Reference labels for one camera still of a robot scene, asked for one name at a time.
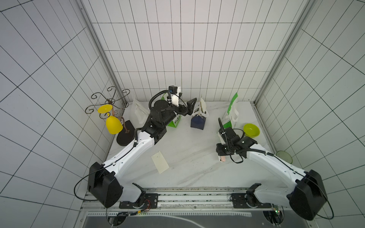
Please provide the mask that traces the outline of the green white bag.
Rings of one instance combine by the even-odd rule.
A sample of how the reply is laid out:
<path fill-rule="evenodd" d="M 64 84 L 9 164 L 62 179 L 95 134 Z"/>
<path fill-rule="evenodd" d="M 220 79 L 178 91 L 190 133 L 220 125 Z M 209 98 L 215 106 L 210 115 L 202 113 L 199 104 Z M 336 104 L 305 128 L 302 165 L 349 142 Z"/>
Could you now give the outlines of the green white bag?
<path fill-rule="evenodd" d="M 162 95 L 161 100 L 167 101 L 167 98 L 168 98 L 168 94 L 165 93 L 165 94 Z M 180 120 L 181 120 L 181 115 L 177 114 L 176 117 L 168 124 L 168 126 L 173 127 L 173 128 L 177 128 Z"/>
<path fill-rule="evenodd" d="M 231 99 L 231 102 L 229 104 L 229 107 L 227 111 L 224 113 L 222 118 L 222 124 L 224 128 L 232 127 L 234 128 L 238 118 L 239 118 L 239 112 L 237 110 L 237 102 L 239 99 L 238 93 L 235 93 L 233 98 Z"/>

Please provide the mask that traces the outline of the navy beige bag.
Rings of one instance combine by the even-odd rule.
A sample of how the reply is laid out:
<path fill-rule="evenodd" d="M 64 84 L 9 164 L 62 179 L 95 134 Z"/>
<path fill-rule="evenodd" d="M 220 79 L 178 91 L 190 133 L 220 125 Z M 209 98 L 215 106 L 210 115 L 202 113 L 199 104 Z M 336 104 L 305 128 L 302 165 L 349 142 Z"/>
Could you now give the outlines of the navy beige bag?
<path fill-rule="evenodd" d="M 199 116 L 200 105 L 194 110 L 191 118 L 191 128 L 204 130 L 206 119 L 205 117 Z"/>

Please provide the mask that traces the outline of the white paper bag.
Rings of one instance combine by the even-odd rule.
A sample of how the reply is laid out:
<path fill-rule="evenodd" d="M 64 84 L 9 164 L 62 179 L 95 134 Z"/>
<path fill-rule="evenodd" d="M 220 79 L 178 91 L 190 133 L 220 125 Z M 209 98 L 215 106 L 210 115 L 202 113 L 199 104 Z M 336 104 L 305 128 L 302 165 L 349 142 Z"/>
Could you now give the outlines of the white paper bag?
<path fill-rule="evenodd" d="M 136 99 L 133 100 L 130 112 L 130 121 L 134 128 L 144 126 L 149 116 L 149 110 L 143 107 L 143 105 Z"/>

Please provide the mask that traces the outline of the cream receipt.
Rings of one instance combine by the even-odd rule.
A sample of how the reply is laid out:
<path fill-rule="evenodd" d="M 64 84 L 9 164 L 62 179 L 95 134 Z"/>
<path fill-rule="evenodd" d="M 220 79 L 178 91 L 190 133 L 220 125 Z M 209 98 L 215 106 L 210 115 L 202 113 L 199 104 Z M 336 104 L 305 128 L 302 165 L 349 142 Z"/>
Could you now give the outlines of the cream receipt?
<path fill-rule="evenodd" d="M 164 158 L 161 151 L 159 151 L 158 153 L 152 155 L 151 158 L 152 158 L 152 160 L 155 164 L 155 167 L 156 167 L 159 174 L 162 174 L 163 172 L 165 172 L 166 170 L 169 169 L 169 164 L 167 163 L 167 161 Z"/>
<path fill-rule="evenodd" d="M 209 116 L 207 111 L 207 105 L 206 102 L 203 100 L 203 98 L 200 98 L 200 109 L 199 109 L 199 116 L 207 118 Z"/>

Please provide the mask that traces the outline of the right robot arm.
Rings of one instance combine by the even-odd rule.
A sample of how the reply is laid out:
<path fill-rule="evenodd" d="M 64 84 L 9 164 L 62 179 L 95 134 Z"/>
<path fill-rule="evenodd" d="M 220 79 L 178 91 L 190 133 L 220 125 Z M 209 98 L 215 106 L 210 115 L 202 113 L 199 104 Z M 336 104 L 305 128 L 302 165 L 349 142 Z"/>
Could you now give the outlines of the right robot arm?
<path fill-rule="evenodd" d="M 322 177 L 314 170 L 300 169 L 267 151 L 252 138 L 236 133 L 220 133 L 223 143 L 216 145 L 219 156 L 239 155 L 280 179 L 285 187 L 268 187 L 253 184 L 245 193 L 243 202 L 250 208 L 264 204 L 291 208 L 305 220 L 313 220 L 328 202 Z"/>

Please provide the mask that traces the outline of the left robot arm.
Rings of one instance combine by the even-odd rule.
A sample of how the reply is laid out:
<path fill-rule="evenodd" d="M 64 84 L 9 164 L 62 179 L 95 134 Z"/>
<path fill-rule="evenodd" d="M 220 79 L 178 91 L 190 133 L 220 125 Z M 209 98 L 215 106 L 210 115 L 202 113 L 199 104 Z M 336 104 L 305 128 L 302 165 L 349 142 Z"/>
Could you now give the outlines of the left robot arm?
<path fill-rule="evenodd" d="M 118 201 L 142 203 L 143 189 L 135 184 L 123 184 L 126 170 L 166 134 L 166 127 L 177 115 L 192 115 L 197 99 L 174 105 L 166 100 L 149 102 L 150 114 L 143 127 L 135 129 L 134 139 L 123 150 L 103 164 L 95 162 L 89 169 L 87 190 L 105 208 Z"/>

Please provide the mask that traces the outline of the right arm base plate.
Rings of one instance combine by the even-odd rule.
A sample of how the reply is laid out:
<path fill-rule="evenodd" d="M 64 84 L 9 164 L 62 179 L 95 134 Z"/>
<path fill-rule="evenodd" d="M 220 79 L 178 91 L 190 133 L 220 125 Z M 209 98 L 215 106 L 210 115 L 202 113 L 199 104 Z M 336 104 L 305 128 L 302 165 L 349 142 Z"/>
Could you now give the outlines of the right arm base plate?
<path fill-rule="evenodd" d="M 246 193 L 232 193 L 230 201 L 234 209 L 272 209 L 272 205 L 269 203 L 257 203 L 255 206 L 250 206 Z"/>

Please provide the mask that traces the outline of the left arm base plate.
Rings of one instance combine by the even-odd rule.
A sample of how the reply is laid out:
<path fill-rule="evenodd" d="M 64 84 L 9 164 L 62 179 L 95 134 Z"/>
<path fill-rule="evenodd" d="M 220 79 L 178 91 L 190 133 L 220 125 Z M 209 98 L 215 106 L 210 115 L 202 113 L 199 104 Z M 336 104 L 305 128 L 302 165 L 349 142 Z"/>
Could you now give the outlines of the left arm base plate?
<path fill-rule="evenodd" d="M 147 208 L 156 209 L 158 197 L 159 194 L 157 193 L 145 193 L 142 194 L 136 202 L 121 201 L 119 208 L 128 210 L 146 210 Z"/>

